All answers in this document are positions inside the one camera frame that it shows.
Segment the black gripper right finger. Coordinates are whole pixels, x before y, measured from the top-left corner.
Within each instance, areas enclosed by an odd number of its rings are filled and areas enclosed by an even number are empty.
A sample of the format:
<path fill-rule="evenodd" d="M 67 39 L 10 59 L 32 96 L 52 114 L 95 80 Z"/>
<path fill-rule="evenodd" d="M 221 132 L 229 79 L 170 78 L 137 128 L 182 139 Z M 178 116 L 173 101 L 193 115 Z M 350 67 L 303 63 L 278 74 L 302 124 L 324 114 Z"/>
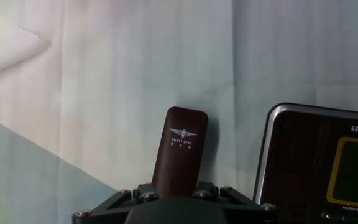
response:
<path fill-rule="evenodd" d="M 222 214 L 224 223 L 277 224 L 278 210 L 274 204 L 259 205 L 230 186 L 218 187 L 212 182 L 199 181 L 193 198 L 214 206 L 211 215 Z"/>

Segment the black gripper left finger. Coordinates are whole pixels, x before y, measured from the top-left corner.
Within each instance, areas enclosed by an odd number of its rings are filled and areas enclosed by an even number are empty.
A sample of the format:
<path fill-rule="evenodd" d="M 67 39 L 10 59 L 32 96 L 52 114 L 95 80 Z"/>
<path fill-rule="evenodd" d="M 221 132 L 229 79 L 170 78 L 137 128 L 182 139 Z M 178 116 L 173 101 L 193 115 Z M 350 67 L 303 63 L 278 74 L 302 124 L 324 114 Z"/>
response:
<path fill-rule="evenodd" d="M 71 216 L 71 223 L 124 224 L 133 208 L 159 198 L 159 194 L 150 183 L 138 185 L 133 190 L 119 190 L 93 210 L 85 209 L 75 212 Z"/>

